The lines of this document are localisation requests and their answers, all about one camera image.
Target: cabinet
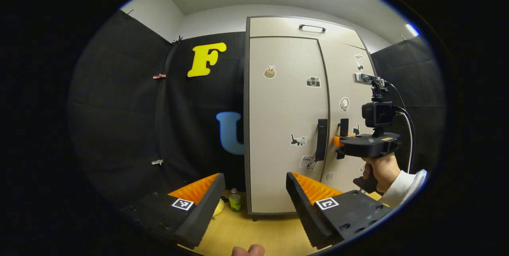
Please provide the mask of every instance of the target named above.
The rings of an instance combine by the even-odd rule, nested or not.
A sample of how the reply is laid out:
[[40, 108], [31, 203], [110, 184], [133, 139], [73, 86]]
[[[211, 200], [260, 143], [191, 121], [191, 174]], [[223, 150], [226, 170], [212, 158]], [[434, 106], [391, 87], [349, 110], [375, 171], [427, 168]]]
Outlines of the cabinet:
[[[353, 83], [352, 75], [373, 74], [373, 67], [355, 30], [297, 17], [248, 17], [246, 49], [249, 214], [295, 212], [286, 191], [288, 171], [340, 191], [358, 189], [352, 180], [364, 162], [336, 160], [333, 146], [342, 118], [350, 119], [350, 133], [368, 132], [360, 108], [370, 102], [371, 88]], [[323, 160], [315, 160], [317, 149]]]

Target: white sleeve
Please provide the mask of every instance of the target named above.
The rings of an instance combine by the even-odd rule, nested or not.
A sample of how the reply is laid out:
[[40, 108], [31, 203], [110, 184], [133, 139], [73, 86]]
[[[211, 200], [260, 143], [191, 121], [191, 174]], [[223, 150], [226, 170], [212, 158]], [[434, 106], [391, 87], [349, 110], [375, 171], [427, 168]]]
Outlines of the white sleeve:
[[415, 175], [400, 171], [396, 180], [378, 201], [389, 207], [400, 205], [422, 186], [426, 174], [425, 169], [418, 171]]

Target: black cable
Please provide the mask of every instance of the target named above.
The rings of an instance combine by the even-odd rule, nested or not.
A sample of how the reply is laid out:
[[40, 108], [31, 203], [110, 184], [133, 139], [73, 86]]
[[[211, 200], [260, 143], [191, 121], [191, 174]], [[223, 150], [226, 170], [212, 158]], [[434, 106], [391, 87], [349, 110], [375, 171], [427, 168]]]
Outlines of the black cable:
[[404, 108], [396, 106], [396, 109], [401, 111], [408, 118], [408, 122], [409, 122], [409, 126], [410, 126], [410, 134], [412, 134], [412, 152], [410, 154], [410, 163], [413, 164], [414, 155], [415, 155], [415, 129], [413, 127], [412, 118], [410, 117], [410, 114]]
[[405, 107], [405, 103], [403, 102], [403, 98], [401, 98], [401, 95], [400, 95], [400, 92], [398, 91], [398, 89], [396, 89], [396, 86], [394, 86], [391, 82], [385, 82], [385, 84], [389, 84], [390, 86], [392, 86], [394, 88], [394, 91], [396, 91], [396, 94], [398, 94], [398, 97], [400, 98], [400, 101], [401, 101], [401, 105], [403, 107], [403, 109], [407, 109]]

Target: wooden floor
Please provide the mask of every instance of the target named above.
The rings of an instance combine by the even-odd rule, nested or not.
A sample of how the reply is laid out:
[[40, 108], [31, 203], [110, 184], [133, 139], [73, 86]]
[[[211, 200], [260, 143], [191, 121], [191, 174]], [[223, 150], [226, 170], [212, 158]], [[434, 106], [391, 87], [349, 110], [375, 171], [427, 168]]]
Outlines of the wooden floor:
[[[228, 195], [229, 191], [225, 191], [224, 196]], [[318, 251], [309, 243], [304, 227], [296, 216], [253, 221], [247, 216], [245, 193], [241, 192], [241, 195], [242, 211], [233, 212], [229, 204], [225, 204], [215, 220], [210, 220], [200, 245], [192, 251], [206, 256], [229, 256], [233, 247], [247, 250], [252, 244], [262, 245], [265, 256], [303, 256]]]

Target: top cabinet handle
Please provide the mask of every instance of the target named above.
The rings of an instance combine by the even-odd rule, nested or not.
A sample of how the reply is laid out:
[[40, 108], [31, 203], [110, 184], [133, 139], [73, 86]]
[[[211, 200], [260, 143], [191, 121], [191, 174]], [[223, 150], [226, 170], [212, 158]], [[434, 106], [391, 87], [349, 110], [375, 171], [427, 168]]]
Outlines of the top cabinet handle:
[[325, 32], [325, 27], [315, 26], [315, 25], [307, 25], [307, 24], [301, 24], [299, 26], [299, 29], [302, 29], [304, 26], [313, 26], [313, 27], [321, 28], [322, 29], [322, 33]]

